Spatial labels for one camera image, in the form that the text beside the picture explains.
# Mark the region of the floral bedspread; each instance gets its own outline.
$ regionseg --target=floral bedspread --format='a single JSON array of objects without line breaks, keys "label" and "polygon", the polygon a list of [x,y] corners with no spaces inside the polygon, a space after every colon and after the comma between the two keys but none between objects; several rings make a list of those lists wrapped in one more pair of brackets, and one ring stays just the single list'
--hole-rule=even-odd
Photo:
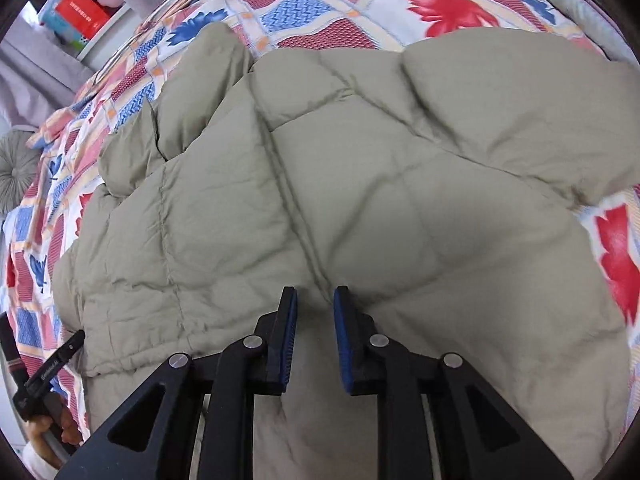
[{"label": "floral bedspread", "polygon": [[591,251],[625,317],[631,350],[628,429],[640,407],[640,186],[584,208],[578,218],[590,234]]},{"label": "floral bedspread", "polygon": [[[167,0],[87,82],[76,103],[53,114],[31,137],[30,143],[44,152],[36,179],[14,212],[4,270],[10,321],[30,373],[66,338],[51,277],[60,256],[78,237],[84,207],[102,183],[96,161],[103,140],[117,134],[145,99],[158,97],[190,41],[216,21],[231,27],[256,57],[280,46],[401,50],[464,27],[550,32],[602,53],[547,0]],[[603,218],[614,222],[606,214]],[[613,250],[607,243],[602,243],[604,251]],[[634,261],[640,262],[635,255]],[[624,272],[632,273],[625,265]],[[616,276],[609,275],[613,283]],[[629,294],[637,303],[638,288]],[[625,308],[633,311],[629,319],[634,320],[635,307]],[[80,378],[66,368],[54,387],[68,397],[72,413],[88,434]]]}]

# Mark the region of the metal pivot bolt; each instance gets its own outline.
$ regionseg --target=metal pivot bolt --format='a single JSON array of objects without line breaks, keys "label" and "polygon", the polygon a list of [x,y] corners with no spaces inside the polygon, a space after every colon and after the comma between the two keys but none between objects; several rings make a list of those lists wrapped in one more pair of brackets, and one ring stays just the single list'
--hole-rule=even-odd
[{"label": "metal pivot bolt", "polygon": [[369,342],[376,348],[384,348],[389,344],[389,338],[386,335],[374,334],[369,338]]},{"label": "metal pivot bolt", "polygon": [[464,362],[462,357],[454,353],[446,354],[443,361],[449,368],[460,368]]},{"label": "metal pivot bolt", "polygon": [[248,335],[242,344],[247,348],[258,348],[262,344],[262,338],[259,335]]},{"label": "metal pivot bolt", "polygon": [[174,354],[169,357],[169,366],[171,368],[182,368],[188,362],[189,357],[187,354]]}]

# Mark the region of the human hand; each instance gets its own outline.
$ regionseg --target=human hand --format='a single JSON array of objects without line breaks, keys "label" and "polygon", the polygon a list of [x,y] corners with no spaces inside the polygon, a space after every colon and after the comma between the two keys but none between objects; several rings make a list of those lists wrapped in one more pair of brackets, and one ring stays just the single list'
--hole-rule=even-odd
[{"label": "human hand", "polygon": [[[60,397],[60,402],[64,404],[62,414],[60,415],[60,426],[62,427],[62,441],[68,444],[79,445],[82,442],[82,433],[78,429],[78,424],[74,421],[64,397]],[[52,449],[45,442],[43,434],[49,430],[53,420],[50,416],[37,415],[30,419],[25,427],[27,438],[33,446],[33,450],[43,459],[46,460],[49,465],[60,469],[62,462],[53,453]]]}]

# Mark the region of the triangular cutout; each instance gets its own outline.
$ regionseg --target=triangular cutout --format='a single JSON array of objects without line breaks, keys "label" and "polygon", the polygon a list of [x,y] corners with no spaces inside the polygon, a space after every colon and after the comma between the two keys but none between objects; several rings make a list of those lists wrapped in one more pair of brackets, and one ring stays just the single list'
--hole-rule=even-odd
[{"label": "triangular cutout", "polygon": [[109,441],[132,451],[143,452],[151,438],[164,386],[156,384],[127,412],[107,435]]},{"label": "triangular cutout", "polygon": [[504,420],[487,398],[475,386],[466,387],[471,409],[474,412],[476,426],[482,444],[489,452],[511,446],[520,440],[518,433]]}]

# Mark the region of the wall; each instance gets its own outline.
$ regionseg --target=wall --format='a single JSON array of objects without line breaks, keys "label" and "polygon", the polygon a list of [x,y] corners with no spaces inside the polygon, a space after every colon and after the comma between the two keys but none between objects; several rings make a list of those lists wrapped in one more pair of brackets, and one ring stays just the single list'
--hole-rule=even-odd
[{"label": "wall", "polygon": [[4,117],[0,116],[0,137],[9,131],[9,125],[4,120]]}]

